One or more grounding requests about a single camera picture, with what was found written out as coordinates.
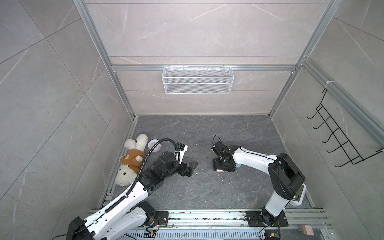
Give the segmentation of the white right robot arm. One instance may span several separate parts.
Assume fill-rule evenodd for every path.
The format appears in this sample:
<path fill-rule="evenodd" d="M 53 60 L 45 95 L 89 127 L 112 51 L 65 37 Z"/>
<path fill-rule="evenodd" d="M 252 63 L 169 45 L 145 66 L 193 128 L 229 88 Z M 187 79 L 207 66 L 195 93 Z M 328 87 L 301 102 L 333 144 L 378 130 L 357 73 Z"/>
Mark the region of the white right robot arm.
<path fill-rule="evenodd" d="M 302 205 L 307 190 L 306 177 L 289 155 L 262 154 L 239 145 L 226 146 L 221 141 L 214 143 L 211 150 L 217 156 L 213 159 L 214 171 L 229 173 L 238 167 L 246 167 L 245 173 L 254 170 L 258 176 L 263 175 L 263 183 L 269 180 L 267 186 L 272 192 L 266 204 L 255 214 L 247 214 L 246 221 L 250 226 L 255 223 L 276 226 L 283 222 L 288 205 Z"/>

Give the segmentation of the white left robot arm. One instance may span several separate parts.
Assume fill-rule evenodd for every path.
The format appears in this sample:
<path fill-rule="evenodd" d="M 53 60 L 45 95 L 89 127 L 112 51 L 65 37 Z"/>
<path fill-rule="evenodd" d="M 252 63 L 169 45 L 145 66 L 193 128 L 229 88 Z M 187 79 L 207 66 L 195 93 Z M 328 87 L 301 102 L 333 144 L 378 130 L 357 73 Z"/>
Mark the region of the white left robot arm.
<path fill-rule="evenodd" d="M 138 181 L 130 185 L 107 206 L 88 216 L 71 221 L 67 240 L 116 240 L 127 231 L 148 224 L 155 210 L 145 199 L 160 188 L 164 180 L 175 174 L 190 177 L 197 162 L 179 163 L 171 152 L 162 153 L 157 161 L 139 174 Z"/>

